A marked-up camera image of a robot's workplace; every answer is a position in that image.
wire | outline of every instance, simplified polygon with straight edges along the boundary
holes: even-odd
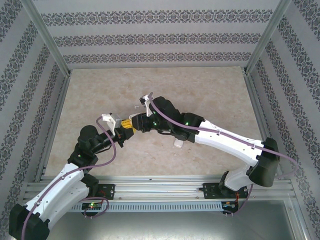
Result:
[[[91,219],[94,219],[94,218],[96,218],[96,217],[99,217],[100,215],[104,214],[104,213],[109,209],[109,207],[110,207],[109,201],[108,201],[108,199],[106,199],[105,197],[100,197],[100,196],[86,197],[86,198],[82,199],[80,202],[87,201],[87,200],[102,200],[102,201],[101,201],[101,204],[102,204],[103,201],[106,201],[106,208],[105,208],[104,210],[102,210],[101,212],[97,213],[97,214],[94,215],[94,216],[87,216],[87,215],[86,215],[86,212],[87,212],[87,210],[89,210],[90,208],[86,208],[86,209],[84,210],[84,212],[83,212],[83,215],[84,215],[85,218],[90,217]]]
[[[98,117],[96,119],[96,124],[101,128],[101,130],[104,132],[104,134],[108,137],[108,139],[110,140],[110,143],[113,147],[113,156],[112,158],[102,164],[98,164],[98,165],[91,165],[91,166],[84,166],[84,167],[80,167],[74,170],[71,170],[69,172],[67,172],[66,174],[64,174],[63,176],[59,177],[56,181],[54,181],[45,191],[44,193],[39,197],[38,201],[34,203],[34,206],[31,208],[30,212],[28,213],[28,215],[26,216],[24,223],[23,223],[23,227],[22,227],[22,233],[21,233],[21,240],[25,240],[25,236],[26,236],[26,228],[27,228],[27,222],[30,219],[32,213],[35,211],[35,209],[40,205],[40,202],[44,199],[44,197],[48,194],[48,192],[50,192],[50,190],[61,180],[65,179],[65,177],[69,176],[70,174],[73,174],[77,171],[82,171],[85,169],[93,169],[93,168],[99,168],[99,167],[104,167],[110,163],[112,163],[117,155],[117,149],[116,149],[116,145],[115,142],[112,140],[111,136],[109,135],[109,133],[104,129],[104,127],[99,123],[99,120],[102,119],[102,116]]]
[[[285,155],[285,154],[282,154],[280,152],[277,152],[277,151],[273,151],[273,150],[270,150],[270,149],[267,149],[267,148],[264,148],[264,147],[260,147],[260,146],[256,146],[255,144],[251,143],[251,142],[248,142],[248,141],[245,141],[245,140],[242,140],[236,136],[233,136],[231,134],[228,134],[226,132],[223,132],[223,131],[220,131],[220,130],[214,130],[214,129],[209,129],[209,128],[204,128],[204,127],[195,127],[195,126],[188,126],[188,125],[184,125],[184,124],[181,124],[173,119],[171,119],[170,117],[166,116],[163,112],[161,112],[159,110],[159,108],[157,108],[157,106],[155,105],[154,101],[152,100],[152,95],[154,93],[151,92],[148,96],[149,98],[149,101],[150,101],[150,104],[152,105],[152,107],[154,108],[154,110],[160,115],[162,116],[164,119],[166,119],[167,121],[169,121],[170,123],[174,124],[174,125],[177,125],[178,127],[181,127],[181,128],[185,128],[185,129],[191,129],[191,130],[197,130],[197,131],[205,131],[205,132],[210,132],[210,133],[215,133],[215,134],[221,134],[223,136],[226,136],[230,139],[233,139],[235,141],[238,141],[242,144],[245,144],[247,146],[250,146],[252,148],[256,148],[256,149],[259,149],[261,151],[264,151],[264,152],[267,152],[267,153],[271,153],[271,154],[274,154],[274,155],[277,155],[279,157],[282,157],[282,158],[285,158],[285,159],[288,159],[290,162],[292,162],[294,165],[295,165],[295,168],[293,169],[293,171],[291,172],[288,172],[288,173],[285,173],[285,174],[282,174],[280,176],[277,176],[276,178],[277,179],[281,179],[281,178],[284,178],[284,177],[287,177],[289,175],[292,175],[294,174],[298,168],[299,168],[299,165],[298,163],[292,159],[291,157]]]
[[[249,197],[250,197],[250,194],[251,194],[251,192],[252,192],[253,187],[254,187],[254,185],[251,184],[251,187],[250,187],[248,196],[246,196],[246,199],[244,200],[244,202],[242,203],[242,205],[239,207],[238,211],[236,211],[234,214],[238,214],[238,213],[245,207],[245,205],[247,204],[247,202],[248,202],[248,200],[249,200]]]
[[[238,205],[239,204],[239,193],[238,192],[235,193],[235,197],[236,197],[236,199],[235,199],[234,203],[235,203],[235,205]]]

beige floor surface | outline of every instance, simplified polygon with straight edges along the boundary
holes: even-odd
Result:
[[[261,139],[240,67],[75,69],[45,175],[57,175],[63,168],[82,127],[95,126],[103,113],[117,113],[126,119],[144,112],[139,97],[151,91],[154,97],[170,100],[180,112],[195,113],[226,130]],[[124,148],[117,144],[113,163],[90,174],[220,175],[243,165],[238,158],[213,147],[185,142],[176,148],[173,144],[173,136],[138,132]],[[112,149],[99,154],[98,163],[112,155]]]

striped wallpaper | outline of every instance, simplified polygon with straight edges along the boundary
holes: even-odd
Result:
[[[299,163],[292,182],[311,239],[320,239],[319,2],[290,3],[251,72],[269,134]]]
[[[36,0],[70,69],[244,67],[279,0]]]
[[[35,178],[65,76],[18,0],[0,0],[0,239]]]

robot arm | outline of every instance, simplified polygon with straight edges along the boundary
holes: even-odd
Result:
[[[104,117],[110,128],[108,133],[112,140],[123,147],[124,141],[134,134],[132,126],[127,124],[128,120],[121,121],[116,114],[104,114]],[[75,171],[56,184],[54,182],[70,171],[94,166],[98,161],[96,154],[109,149],[110,146],[111,142],[104,133],[98,134],[97,129],[92,125],[83,127],[67,164],[54,180],[24,206],[16,204],[12,208],[9,217],[9,234],[17,240],[22,239],[24,221],[33,206],[37,204],[37,208],[27,222],[24,239],[45,240],[56,222],[76,203],[86,197],[103,197],[98,193],[99,180],[88,174],[89,168]],[[50,187],[50,191],[39,201]]]
[[[224,173],[219,185],[219,195],[230,193],[230,191],[238,191],[240,188],[252,183],[263,187],[271,187],[273,185],[279,164],[279,158],[276,155],[252,148],[235,139],[219,134],[219,132],[227,133],[255,146],[278,152],[278,145],[275,140],[267,138],[265,141],[261,141],[240,136],[224,130],[196,114],[190,112],[180,113],[169,100],[162,96],[155,98],[153,100],[155,106],[170,119],[185,126],[212,129],[218,133],[183,128],[174,125],[159,115],[150,104],[148,95],[141,97],[140,101],[145,105],[146,113],[140,113],[131,117],[132,125],[135,129],[142,132],[157,130],[160,134],[174,136],[178,141],[205,144],[232,154],[244,161],[244,167]]]
[[[183,128],[160,116],[151,106],[148,95],[142,97],[140,101],[146,106],[146,113],[134,114],[130,116],[130,120],[122,121],[116,114],[111,113],[102,115],[102,119],[106,121],[110,129],[108,134],[121,147],[123,147],[124,141],[134,134],[134,129],[142,132],[156,130],[159,134],[174,136],[182,142],[190,141],[218,148],[245,162],[244,167],[224,173],[219,183],[219,192],[217,192],[219,196],[234,194],[235,191],[252,183],[264,187],[273,185],[279,163],[274,154],[251,148],[219,133],[228,133],[256,146],[277,152],[278,146],[273,139],[267,138],[264,142],[261,142],[260,140],[237,135],[214,125],[196,114],[190,112],[180,113],[169,100],[161,96],[155,98],[153,103],[156,107],[172,120],[185,126],[218,130],[218,133]],[[104,133],[98,134],[97,129],[92,125],[85,126],[80,132],[74,152],[58,176],[24,206],[16,204],[12,208],[9,217],[9,234],[17,240],[22,238],[24,221],[33,206],[37,204],[35,212],[31,214],[26,224],[25,240],[45,240],[49,235],[50,229],[75,203],[85,197],[100,197],[97,193],[99,181],[88,174],[89,168],[75,171],[62,178],[54,186],[52,185],[57,179],[70,171],[95,165],[98,161],[96,154],[107,150],[109,146],[111,146],[111,142]],[[47,195],[39,201],[39,198],[50,187],[52,188]]]

enclosure wall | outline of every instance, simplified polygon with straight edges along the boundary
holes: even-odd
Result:
[[[22,4],[0,1],[0,239],[44,153],[65,76]]]
[[[279,0],[37,0],[70,69],[246,66]]]
[[[319,3],[290,3],[251,72],[269,134],[299,163],[293,184],[312,239],[320,238]]]

